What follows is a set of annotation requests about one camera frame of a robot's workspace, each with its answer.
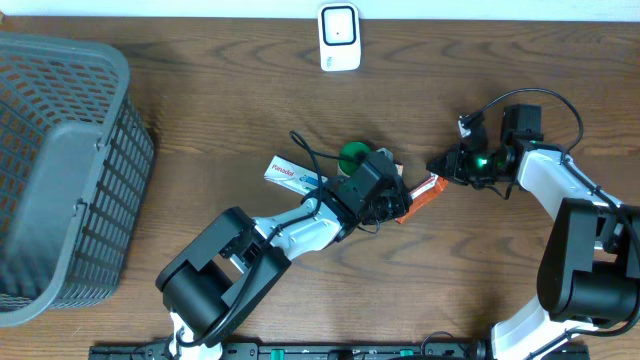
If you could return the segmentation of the orange Top chocolate bar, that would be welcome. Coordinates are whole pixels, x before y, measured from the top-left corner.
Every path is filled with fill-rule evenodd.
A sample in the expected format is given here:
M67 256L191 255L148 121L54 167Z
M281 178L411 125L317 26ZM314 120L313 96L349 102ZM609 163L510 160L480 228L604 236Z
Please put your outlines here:
M414 188L410 193L412 204L408 212L395 219L398 224L405 223L413 217L421 208L436 199L448 186L448 181L443 177L432 174L427 180Z

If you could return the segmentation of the small orange box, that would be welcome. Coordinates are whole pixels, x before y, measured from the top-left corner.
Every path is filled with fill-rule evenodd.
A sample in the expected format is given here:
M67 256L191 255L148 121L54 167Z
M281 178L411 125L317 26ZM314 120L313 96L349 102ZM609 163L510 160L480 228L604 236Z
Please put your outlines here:
M397 163L395 163L394 165L396 167L398 175L402 176L403 175L404 166L402 164L397 164Z

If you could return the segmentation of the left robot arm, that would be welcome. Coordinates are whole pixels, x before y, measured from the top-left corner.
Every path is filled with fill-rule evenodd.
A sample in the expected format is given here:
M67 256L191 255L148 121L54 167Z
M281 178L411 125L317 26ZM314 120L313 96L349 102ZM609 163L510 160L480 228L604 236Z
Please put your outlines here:
M393 160L375 151L351 176L328 179L293 210L270 217L225 210L156 279L173 322L168 357L220 358L223 341L296 258L400 217L410 204Z

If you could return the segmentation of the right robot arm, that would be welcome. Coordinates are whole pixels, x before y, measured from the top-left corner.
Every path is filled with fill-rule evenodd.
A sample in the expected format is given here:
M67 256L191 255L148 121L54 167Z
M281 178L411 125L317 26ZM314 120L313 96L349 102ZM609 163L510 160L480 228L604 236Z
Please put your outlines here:
M474 341L467 359L542 359L577 336L616 337L639 321L639 209L591 181L567 148L547 143L541 109L503 110L500 146L491 150L477 111L458 120L461 137L426 165L476 190L499 183L531 193L553 221L536 294L511 318Z

